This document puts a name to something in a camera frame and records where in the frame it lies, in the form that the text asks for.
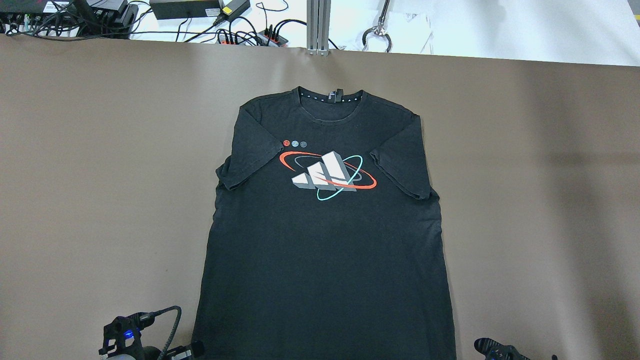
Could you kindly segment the red black power strip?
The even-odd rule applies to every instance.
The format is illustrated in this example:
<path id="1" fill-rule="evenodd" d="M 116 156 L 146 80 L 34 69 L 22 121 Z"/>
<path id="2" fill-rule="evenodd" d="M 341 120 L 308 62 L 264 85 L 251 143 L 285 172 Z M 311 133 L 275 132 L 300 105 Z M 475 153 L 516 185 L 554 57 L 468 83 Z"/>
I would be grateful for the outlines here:
<path id="1" fill-rule="evenodd" d="M 274 29 L 270 30 L 269 28 L 257 33 L 243 30 L 231 32 L 231 30 L 220 29 L 212 41 L 217 44 L 256 47 L 286 47 L 289 42 L 288 39 L 277 34 Z"/>

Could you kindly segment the black power adapter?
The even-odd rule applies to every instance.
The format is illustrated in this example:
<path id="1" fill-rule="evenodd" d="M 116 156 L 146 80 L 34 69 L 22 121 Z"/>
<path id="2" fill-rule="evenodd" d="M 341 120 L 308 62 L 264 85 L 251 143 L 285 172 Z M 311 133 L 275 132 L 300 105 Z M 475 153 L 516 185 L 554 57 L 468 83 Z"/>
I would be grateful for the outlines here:
<path id="1" fill-rule="evenodd" d="M 223 22 L 233 23 L 237 18 L 242 16 L 250 7 L 249 0 L 231 0 L 231 2 L 221 8 L 220 14 L 213 22 L 213 26 L 217 27 Z"/>

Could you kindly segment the aluminium frame post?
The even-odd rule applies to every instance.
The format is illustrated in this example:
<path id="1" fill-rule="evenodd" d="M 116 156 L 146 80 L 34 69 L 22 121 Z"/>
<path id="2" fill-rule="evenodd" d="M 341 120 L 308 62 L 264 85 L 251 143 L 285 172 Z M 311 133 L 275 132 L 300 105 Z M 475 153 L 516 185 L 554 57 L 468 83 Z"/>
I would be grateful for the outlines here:
<path id="1" fill-rule="evenodd" d="M 306 49 L 310 55 L 327 57 L 331 0 L 307 0 Z"/>

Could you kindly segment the black printed t-shirt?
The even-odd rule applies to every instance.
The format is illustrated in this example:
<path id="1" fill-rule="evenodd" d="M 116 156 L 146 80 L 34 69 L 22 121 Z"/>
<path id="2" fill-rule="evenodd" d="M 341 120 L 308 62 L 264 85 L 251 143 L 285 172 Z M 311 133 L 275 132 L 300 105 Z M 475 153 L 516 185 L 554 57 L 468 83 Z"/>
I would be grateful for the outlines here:
<path id="1" fill-rule="evenodd" d="M 421 117 L 297 87 L 238 109 L 192 339 L 205 360 L 455 360 Z"/>

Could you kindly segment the metal hook tool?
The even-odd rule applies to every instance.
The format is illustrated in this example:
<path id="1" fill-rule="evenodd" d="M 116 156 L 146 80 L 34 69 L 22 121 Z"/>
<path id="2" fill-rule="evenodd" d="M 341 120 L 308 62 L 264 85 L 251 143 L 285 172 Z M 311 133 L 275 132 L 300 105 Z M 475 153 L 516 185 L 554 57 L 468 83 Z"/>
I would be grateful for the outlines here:
<path id="1" fill-rule="evenodd" d="M 375 23 L 375 25 L 371 28 L 368 28 L 361 37 L 361 43 L 362 43 L 362 51 L 366 51 L 369 48 L 369 43 L 368 40 L 370 38 L 370 36 L 373 37 L 377 37 L 377 38 L 381 38 L 384 39 L 385 43 L 386 43 L 386 49 L 385 52 L 386 53 L 390 53 L 391 50 L 393 49 L 393 41 L 391 39 L 390 34 L 388 34 L 385 25 L 386 25 L 386 20 L 387 20 L 387 14 L 389 11 L 389 7 L 390 7 L 391 1 L 390 0 L 385 0 L 384 4 L 382 5 L 382 10 L 380 11 L 380 14 L 377 18 L 377 23 Z"/>

